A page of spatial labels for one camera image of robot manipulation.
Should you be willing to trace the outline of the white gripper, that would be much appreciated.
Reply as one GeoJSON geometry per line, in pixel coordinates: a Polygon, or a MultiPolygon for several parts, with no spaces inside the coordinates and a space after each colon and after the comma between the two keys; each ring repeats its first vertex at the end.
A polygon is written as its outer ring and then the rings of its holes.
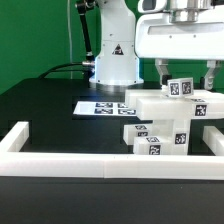
{"type": "Polygon", "coordinates": [[[167,59],[209,60],[204,88],[211,90],[224,60],[224,8],[201,11],[197,22],[171,23],[168,13],[146,14],[136,27],[135,51],[155,60],[160,84],[170,79],[167,59]]]}

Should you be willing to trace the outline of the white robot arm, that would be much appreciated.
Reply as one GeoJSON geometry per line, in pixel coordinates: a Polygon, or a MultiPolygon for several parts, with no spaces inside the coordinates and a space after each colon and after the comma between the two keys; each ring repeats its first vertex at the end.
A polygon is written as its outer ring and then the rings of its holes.
{"type": "Polygon", "coordinates": [[[203,87],[212,88],[224,61],[224,1],[139,0],[140,18],[125,0],[96,3],[101,13],[101,51],[92,84],[140,84],[139,60],[152,58],[161,83],[169,77],[168,60],[205,60],[208,72],[203,87]]]}

